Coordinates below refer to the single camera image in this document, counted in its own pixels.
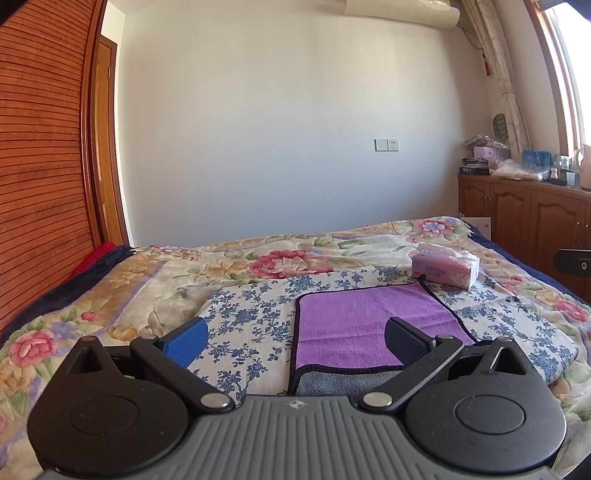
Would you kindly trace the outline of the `purple and grey towel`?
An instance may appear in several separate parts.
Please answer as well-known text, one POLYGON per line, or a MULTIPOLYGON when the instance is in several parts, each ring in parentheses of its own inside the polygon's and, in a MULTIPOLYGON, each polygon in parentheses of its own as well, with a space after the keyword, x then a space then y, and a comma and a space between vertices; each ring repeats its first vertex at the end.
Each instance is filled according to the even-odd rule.
POLYGON ((460 318, 422 281, 304 294, 295 301, 287 393, 356 397, 404 369, 386 343, 386 325, 401 318, 430 337, 477 342, 460 318))

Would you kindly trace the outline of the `wooden sideboard cabinet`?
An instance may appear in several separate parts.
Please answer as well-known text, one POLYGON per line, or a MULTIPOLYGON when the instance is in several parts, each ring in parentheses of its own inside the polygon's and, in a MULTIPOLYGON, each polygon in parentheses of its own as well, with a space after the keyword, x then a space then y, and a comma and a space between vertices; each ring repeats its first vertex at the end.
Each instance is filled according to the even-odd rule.
POLYGON ((459 213, 491 219, 492 241, 584 300, 590 279, 560 273, 554 254, 590 247, 590 194, 535 181, 458 176, 459 213))

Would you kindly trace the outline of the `floral bed blanket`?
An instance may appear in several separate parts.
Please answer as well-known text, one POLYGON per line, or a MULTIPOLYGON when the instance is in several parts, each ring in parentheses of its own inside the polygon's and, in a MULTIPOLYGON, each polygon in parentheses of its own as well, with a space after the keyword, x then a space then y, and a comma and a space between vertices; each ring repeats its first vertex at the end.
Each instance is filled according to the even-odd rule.
POLYGON ((579 348, 554 381, 568 433, 556 465, 564 477, 590 470, 590 307, 455 217, 399 220, 342 232, 267 236, 195 248, 118 249, 46 294, 1 337, 1 475, 32 479, 40 465, 27 439, 28 415, 75 342, 94 335, 123 346, 162 336, 198 316, 214 291, 249 281, 398 267, 411 278, 420 243, 468 251, 487 275, 532 306, 579 348))

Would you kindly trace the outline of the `blue floral white cloth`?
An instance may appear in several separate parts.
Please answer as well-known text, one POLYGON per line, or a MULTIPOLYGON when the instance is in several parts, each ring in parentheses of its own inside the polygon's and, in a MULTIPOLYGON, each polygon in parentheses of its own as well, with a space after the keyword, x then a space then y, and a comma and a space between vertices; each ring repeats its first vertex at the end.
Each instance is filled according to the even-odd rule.
MULTIPOLYGON (((191 365, 193 373, 235 402, 249 394, 287 392, 298 297, 415 281, 419 280, 401 268, 375 267, 249 281, 218 289, 198 313, 207 323, 209 337, 191 365)), ((566 333, 487 275, 480 276, 468 291, 424 283, 477 342, 499 336, 516 340, 546 382, 556 380, 579 354, 566 333)))

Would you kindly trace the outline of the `pink tissue pack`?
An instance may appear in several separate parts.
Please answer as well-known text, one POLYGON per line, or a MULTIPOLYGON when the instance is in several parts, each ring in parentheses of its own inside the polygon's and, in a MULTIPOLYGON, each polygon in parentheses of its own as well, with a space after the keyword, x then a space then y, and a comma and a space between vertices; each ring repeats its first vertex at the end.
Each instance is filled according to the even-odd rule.
POLYGON ((480 258, 468 251, 420 243, 410 258, 413 276, 433 283, 468 291, 479 276, 480 258))

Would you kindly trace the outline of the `blue box on cabinet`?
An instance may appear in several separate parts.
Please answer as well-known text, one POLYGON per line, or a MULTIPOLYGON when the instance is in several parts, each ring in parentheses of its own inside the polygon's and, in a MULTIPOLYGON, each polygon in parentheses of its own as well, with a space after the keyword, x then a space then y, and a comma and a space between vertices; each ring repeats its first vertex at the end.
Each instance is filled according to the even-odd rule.
POLYGON ((522 165, 532 170, 547 170, 553 164, 553 156, 549 151, 523 150, 522 165))

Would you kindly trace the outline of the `plastic bag on cabinet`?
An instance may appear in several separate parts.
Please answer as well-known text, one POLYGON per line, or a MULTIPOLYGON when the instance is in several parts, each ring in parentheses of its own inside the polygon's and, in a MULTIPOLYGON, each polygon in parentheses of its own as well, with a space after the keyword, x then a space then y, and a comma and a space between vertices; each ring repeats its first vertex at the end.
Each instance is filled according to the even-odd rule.
POLYGON ((550 175, 549 168, 530 168, 512 159, 498 161, 496 165, 489 165, 489 173, 492 177, 505 178, 517 181, 543 181, 550 175))

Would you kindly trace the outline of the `red pillow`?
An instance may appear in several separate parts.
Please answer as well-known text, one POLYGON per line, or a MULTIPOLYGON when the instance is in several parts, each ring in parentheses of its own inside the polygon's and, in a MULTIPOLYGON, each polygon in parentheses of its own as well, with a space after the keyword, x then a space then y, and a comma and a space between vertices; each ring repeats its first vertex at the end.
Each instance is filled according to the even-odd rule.
POLYGON ((74 278, 77 275, 84 273, 90 267, 92 267, 98 260, 102 259, 106 254, 113 251, 117 245, 113 242, 105 242, 95 248, 91 253, 89 253, 80 264, 78 264, 72 273, 70 274, 70 278, 74 278))

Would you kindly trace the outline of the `pink box on cabinet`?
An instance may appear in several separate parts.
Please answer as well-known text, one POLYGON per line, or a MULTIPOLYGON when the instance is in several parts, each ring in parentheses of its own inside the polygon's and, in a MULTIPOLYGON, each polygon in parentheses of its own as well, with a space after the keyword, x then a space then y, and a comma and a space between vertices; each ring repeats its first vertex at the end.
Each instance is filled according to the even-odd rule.
POLYGON ((511 150, 495 146, 475 146, 473 154, 476 159, 486 160, 489 168, 496 170, 501 162, 511 159, 511 150))

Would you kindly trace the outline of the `dark book stack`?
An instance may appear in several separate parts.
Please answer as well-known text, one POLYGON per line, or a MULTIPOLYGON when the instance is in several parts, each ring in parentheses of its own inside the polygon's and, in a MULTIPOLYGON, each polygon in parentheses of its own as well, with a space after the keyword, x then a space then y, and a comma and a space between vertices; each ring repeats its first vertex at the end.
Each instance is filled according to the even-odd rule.
POLYGON ((460 173, 466 175, 489 175, 489 163, 486 159, 464 157, 461 161, 460 173))

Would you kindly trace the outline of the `wooden slatted wardrobe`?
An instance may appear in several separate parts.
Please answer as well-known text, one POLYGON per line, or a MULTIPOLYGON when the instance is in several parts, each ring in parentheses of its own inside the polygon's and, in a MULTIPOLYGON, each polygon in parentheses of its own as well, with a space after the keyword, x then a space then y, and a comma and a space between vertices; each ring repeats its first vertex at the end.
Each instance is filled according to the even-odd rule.
POLYGON ((90 90, 103 1, 27 1, 1 26, 1 327, 100 242, 90 90))

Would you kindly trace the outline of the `wooden door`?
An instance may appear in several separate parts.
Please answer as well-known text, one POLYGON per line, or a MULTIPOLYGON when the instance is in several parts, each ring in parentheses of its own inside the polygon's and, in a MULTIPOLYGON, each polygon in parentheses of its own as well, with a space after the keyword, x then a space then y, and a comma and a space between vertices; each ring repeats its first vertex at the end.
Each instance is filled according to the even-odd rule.
POLYGON ((115 139, 116 53, 116 43, 100 35, 90 95, 92 169, 101 242, 129 245, 115 139))

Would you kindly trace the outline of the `patterned beige curtain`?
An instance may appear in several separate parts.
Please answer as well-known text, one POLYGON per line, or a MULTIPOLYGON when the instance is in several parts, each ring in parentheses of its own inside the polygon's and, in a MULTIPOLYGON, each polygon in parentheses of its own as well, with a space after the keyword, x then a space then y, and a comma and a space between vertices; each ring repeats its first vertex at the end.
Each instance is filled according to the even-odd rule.
POLYGON ((522 159, 523 151, 531 148, 531 142, 516 92, 513 65, 503 27, 492 1, 463 0, 462 4, 475 29, 485 57, 492 66, 503 101, 509 147, 513 159, 519 161, 522 159))

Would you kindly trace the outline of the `white air conditioner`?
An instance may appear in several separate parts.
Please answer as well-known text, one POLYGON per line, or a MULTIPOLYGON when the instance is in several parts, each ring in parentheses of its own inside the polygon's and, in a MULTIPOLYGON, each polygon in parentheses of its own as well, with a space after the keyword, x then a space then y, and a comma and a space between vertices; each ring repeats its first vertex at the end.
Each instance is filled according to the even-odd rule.
POLYGON ((449 1, 425 0, 346 0, 345 13, 438 29, 455 28, 461 16, 449 1))

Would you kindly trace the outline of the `white wall switch socket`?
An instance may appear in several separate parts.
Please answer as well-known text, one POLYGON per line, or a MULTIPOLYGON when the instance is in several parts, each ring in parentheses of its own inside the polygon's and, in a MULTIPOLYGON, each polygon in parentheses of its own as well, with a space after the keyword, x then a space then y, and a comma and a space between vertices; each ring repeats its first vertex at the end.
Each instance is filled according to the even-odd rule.
POLYGON ((398 152, 400 150, 399 141, 396 139, 375 139, 376 152, 398 152))

